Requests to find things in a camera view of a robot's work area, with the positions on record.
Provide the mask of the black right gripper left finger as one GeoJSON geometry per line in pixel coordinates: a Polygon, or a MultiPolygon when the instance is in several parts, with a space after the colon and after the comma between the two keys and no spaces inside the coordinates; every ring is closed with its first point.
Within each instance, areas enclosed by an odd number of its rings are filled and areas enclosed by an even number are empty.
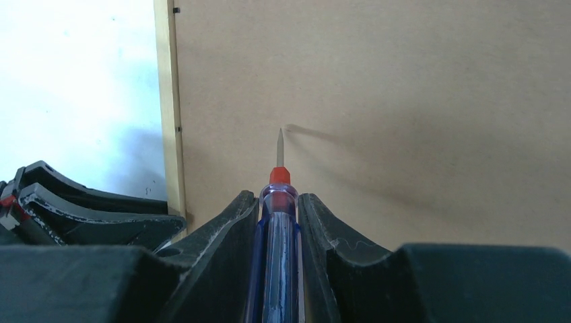
{"type": "Polygon", "coordinates": [[[33,246],[1,239],[2,322],[238,322],[258,199],[156,252],[135,245],[33,246]]]}

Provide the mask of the wooden picture frame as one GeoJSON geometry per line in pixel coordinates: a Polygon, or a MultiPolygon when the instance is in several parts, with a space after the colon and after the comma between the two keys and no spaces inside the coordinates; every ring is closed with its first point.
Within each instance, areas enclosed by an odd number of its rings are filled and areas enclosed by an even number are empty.
{"type": "Polygon", "coordinates": [[[570,249],[569,1],[156,1],[167,196],[298,192],[393,249],[570,249]]]}

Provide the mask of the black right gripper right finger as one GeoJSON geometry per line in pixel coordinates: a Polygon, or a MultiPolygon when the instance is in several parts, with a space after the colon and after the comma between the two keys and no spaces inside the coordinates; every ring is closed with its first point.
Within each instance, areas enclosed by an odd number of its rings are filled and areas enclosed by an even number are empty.
{"type": "Polygon", "coordinates": [[[404,244],[390,251],[315,194],[298,202],[309,322],[569,322],[556,248],[404,244]]]}

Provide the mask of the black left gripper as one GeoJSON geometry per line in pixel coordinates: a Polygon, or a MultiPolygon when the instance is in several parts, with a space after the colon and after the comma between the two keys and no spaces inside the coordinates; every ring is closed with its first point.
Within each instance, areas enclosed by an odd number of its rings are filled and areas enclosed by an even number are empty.
{"type": "Polygon", "coordinates": [[[166,201],[88,188],[42,160],[19,168],[13,182],[1,182],[1,229],[25,244],[157,251],[187,224],[167,214],[166,201]]]}

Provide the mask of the blue red screwdriver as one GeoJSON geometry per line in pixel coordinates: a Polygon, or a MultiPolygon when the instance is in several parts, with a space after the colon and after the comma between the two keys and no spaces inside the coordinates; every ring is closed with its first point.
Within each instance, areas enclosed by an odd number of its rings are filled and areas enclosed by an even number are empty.
{"type": "Polygon", "coordinates": [[[276,165],[259,195],[261,218],[255,230],[244,322],[305,322],[302,235],[298,192],[285,166],[283,133],[276,165]]]}

